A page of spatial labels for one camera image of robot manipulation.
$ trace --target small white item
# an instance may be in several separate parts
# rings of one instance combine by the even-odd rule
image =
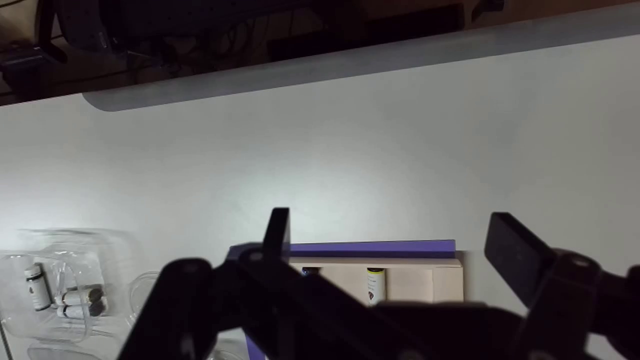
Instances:
[[[67,303],[67,305],[92,303],[92,301],[101,301],[102,295],[104,295],[102,285],[80,285],[80,288],[67,289],[58,303]]]
[[[368,303],[379,303],[386,299],[386,271],[385,267],[368,267],[368,283],[367,283],[367,297]]]
[[[107,301],[104,301],[104,297],[101,299],[101,301],[92,301],[92,303],[88,303],[88,305],[61,305],[58,309],[56,309],[56,313],[61,316],[61,317],[72,317],[72,320],[80,320],[80,317],[84,317],[84,316],[101,316],[101,313],[104,313],[107,312]]]
[[[25,277],[29,285],[29,294],[33,297],[33,305],[36,312],[43,312],[55,303],[52,292],[46,283],[46,273],[40,262],[25,267]]]

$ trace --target black object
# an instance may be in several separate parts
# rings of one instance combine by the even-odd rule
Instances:
[[[579,360],[592,357],[589,332],[640,356],[640,267],[607,273],[587,256],[551,249],[511,213],[493,215],[486,256],[531,307],[525,317],[484,303],[367,307],[321,273],[290,267],[279,257],[286,244],[288,210],[277,207],[265,245],[234,245],[219,267],[169,264],[121,360],[202,360],[230,328],[279,360]]]
[[[43,67],[67,62],[61,48],[52,43],[55,0],[40,0],[36,7],[36,43],[20,45],[0,55],[5,82],[19,100],[35,100],[45,93]]]

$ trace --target dark overhead object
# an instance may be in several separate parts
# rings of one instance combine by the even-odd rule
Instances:
[[[52,43],[55,0],[40,0],[36,7],[36,43],[19,45],[0,58],[5,82],[19,100],[45,96],[43,67],[67,62],[61,48]]]
[[[127,53],[174,35],[226,31],[272,11],[312,7],[324,21],[358,31],[351,0],[58,0],[65,37],[82,50]]]
[[[205,360],[232,328],[279,360],[585,360],[590,332],[640,356],[640,267],[612,276],[582,253],[551,249],[511,213],[493,215],[486,256],[526,316],[478,301],[368,307],[279,253],[288,253],[284,207],[272,211],[262,245],[234,245],[219,267],[169,264],[121,360]]]
[[[423,11],[400,14],[367,21],[367,35],[358,41],[342,41],[335,31],[310,31],[302,35],[268,41],[272,59],[290,59],[326,52],[339,52],[358,45],[377,45],[386,41],[400,41],[410,37],[425,37],[434,34],[457,31],[464,27],[464,5],[451,3],[442,7],[429,7]]]
[[[503,11],[505,0],[481,0],[472,9],[472,20],[478,20],[484,11]]]

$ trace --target white surface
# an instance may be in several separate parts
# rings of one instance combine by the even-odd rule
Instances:
[[[640,262],[639,41],[124,111],[82,96],[0,107],[3,245],[19,227],[110,227],[159,269],[223,259],[290,206],[294,240],[457,238],[471,297],[522,309],[481,251],[495,210],[611,269]]]

